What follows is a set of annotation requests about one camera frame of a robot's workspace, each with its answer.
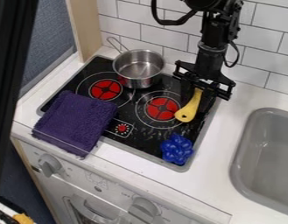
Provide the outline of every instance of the black cooktop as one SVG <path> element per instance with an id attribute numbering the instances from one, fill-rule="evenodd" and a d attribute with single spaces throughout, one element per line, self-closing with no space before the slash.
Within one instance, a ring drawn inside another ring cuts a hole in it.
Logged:
<path id="1" fill-rule="evenodd" d="M 215 98 L 204 94 L 194 120 L 190 123 L 179 122 L 174 118 L 174 113 L 189 102 L 194 87 L 172 76 L 160 75 L 161 81 L 157 85 L 144 90 L 129 89 L 121 85 L 112 69 L 112 60 L 96 57 L 41 110 L 46 112 L 63 90 L 113 102 L 118 106 L 118 113 L 103 135 L 122 147 L 128 145 L 134 150 L 162 158 L 160 144 L 172 133 L 195 142 Z"/>

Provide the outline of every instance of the subway tile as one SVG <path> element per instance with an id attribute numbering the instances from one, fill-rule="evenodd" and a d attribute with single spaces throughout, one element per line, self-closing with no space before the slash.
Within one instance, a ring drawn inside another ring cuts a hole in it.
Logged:
<path id="1" fill-rule="evenodd" d="M 171 10 L 166 10 L 165 11 L 165 19 L 178 19 L 183 17 L 185 14 L 176 12 L 176 11 L 171 11 Z M 170 26 L 165 26 L 166 29 L 176 31 L 176 32 L 185 32 L 193 35 L 198 35 L 201 36 L 200 29 L 201 29 L 201 24 L 202 24 L 202 17 L 194 16 L 190 18 L 185 24 L 183 25 L 170 25 Z"/>
<path id="2" fill-rule="evenodd" d="M 115 35 L 115 34 L 111 34 L 111 33 L 107 33 L 107 32 L 105 32 L 105 31 L 102 31 L 102 32 L 101 32 L 101 36 L 102 36 L 102 44 L 103 44 L 104 46 L 109 46 L 109 47 L 112 47 L 112 48 L 114 48 L 114 47 L 108 42 L 107 38 L 112 37 L 112 38 L 115 38 L 115 39 L 117 39 L 117 40 L 120 40 L 120 36 Z M 114 45 L 115 45 L 118 49 L 120 49 L 120 44 L 114 42 Z"/>
<path id="3" fill-rule="evenodd" d="M 286 33 L 283 37 L 279 52 L 284 53 L 284 54 L 288 54 L 288 33 Z"/>
<path id="4" fill-rule="evenodd" d="M 140 0 L 140 3 L 151 6 L 151 0 Z M 158 0 L 157 7 L 182 12 L 189 12 L 191 10 L 185 3 L 182 3 L 179 0 Z"/>
<path id="5" fill-rule="evenodd" d="M 278 6 L 288 7 L 288 0 L 252 0 L 252 2 L 260 4 L 275 4 Z"/>
<path id="6" fill-rule="evenodd" d="M 182 60 L 189 63 L 194 63 L 196 55 L 189 52 L 182 52 L 165 47 L 165 62 L 168 64 L 175 64 L 177 60 Z"/>
<path id="7" fill-rule="evenodd" d="M 151 14 L 151 7 L 118 1 L 119 18 L 131 20 L 146 25 L 160 26 Z M 158 10 L 158 16 L 164 18 L 164 10 Z"/>
<path id="8" fill-rule="evenodd" d="M 200 37 L 190 36 L 189 37 L 189 49 L 190 53 L 198 53 L 199 47 L 198 44 L 200 42 Z"/>
<path id="9" fill-rule="evenodd" d="M 266 88 L 288 94 L 288 76 L 271 73 Z"/>
<path id="10" fill-rule="evenodd" d="M 99 16 L 99 20 L 100 29 L 103 32 L 111 32 L 134 39 L 140 39 L 140 24 L 102 15 Z"/>
<path id="11" fill-rule="evenodd" d="M 256 7 L 253 25 L 288 32 L 288 9 L 259 4 Z"/>
<path id="12" fill-rule="evenodd" d="M 116 0 L 98 0 L 97 6 L 100 14 L 117 17 Z"/>
<path id="13" fill-rule="evenodd" d="M 233 81 L 240 81 L 263 88 L 269 72 L 237 65 L 232 68 L 224 67 L 222 73 Z"/>
<path id="14" fill-rule="evenodd" d="M 267 51 L 276 52 L 283 33 L 257 28 L 249 25 L 241 25 L 242 30 L 238 33 L 237 44 L 251 46 Z"/>
<path id="15" fill-rule="evenodd" d="M 243 56 L 243 50 L 244 50 L 244 46 L 242 45 L 237 45 L 239 53 L 240 53 L 240 58 L 239 58 L 239 63 L 242 61 L 242 56 Z M 237 52 L 236 50 L 229 45 L 228 46 L 228 50 L 227 50 L 227 55 L 226 55 L 226 59 L 227 61 L 229 61 L 230 63 L 232 63 L 233 61 L 235 61 L 237 58 Z"/>
<path id="16" fill-rule="evenodd" d="M 243 65 L 288 75 L 288 56 L 247 47 Z"/>
<path id="17" fill-rule="evenodd" d="M 147 50 L 151 50 L 157 53 L 160 53 L 162 55 L 162 46 L 160 45 L 153 45 L 150 43 L 145 43 L 143 41 L 139 41 L 139 40 L 135 40 L 135 39 L 131 39 L 131 38 L 121 38 L 122 43 L 130 50 L 133 49 L 147 49 Z"/>
<path id="18" fill-rule="evenodd" d="M 251 25 L 255 8 L 256 8 L 255 3 L 244 2 L 240 16 L 241 24 Z"/>
<path id="19" fill-rule="evenodd" d="M 152 44 L 186 51 L 188 35 L 148 25 L 142 25 L 142 40 Z"/>

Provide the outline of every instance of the purple towel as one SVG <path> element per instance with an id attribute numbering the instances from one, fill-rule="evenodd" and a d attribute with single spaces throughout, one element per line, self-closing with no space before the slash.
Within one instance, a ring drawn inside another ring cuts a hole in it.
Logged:
<path id="1" fill-rule="evenodd" d="M 85 157 L 116 114 L 116 105 L 62 92 L 34 126 L 34 137 Z"/>

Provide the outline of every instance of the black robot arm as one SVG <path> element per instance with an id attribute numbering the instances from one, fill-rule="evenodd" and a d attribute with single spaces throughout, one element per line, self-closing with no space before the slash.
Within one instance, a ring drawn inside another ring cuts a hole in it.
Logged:
<path id="1" fill-rule="evenodd" d="M 239 51 L 234 43 L 240 31 L 239 17 L 242 0 L 183 0 L 192 10 L 178 20 L 161 20 L 157 14 L 157 0 L 151 0 L 152 15 L 162 25 L 182 25 L 196 12 L 203 12 L 201 41 L 195 64 L 176 62 L 176 78 L 191 81 L 196 87 L 213 91 L 222 99 L 229 100 L 235 83 L 221 73 L 223 64 L 233 67 L 239 60 Z M 231 65 L 226 60 L 228 45 L 237 51 L 237 58 Z M 181 73 L 180 68 L 187 70 Z M 227 90 L 220 89 L 226 85 Z"/>

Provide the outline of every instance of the black frame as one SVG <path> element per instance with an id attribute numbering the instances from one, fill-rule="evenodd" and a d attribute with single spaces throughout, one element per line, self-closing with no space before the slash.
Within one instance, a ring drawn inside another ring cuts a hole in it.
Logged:
<path id="1" fill-rule="evenodd" d="M 0 177 L 38 0 L 0 0 Z"/>

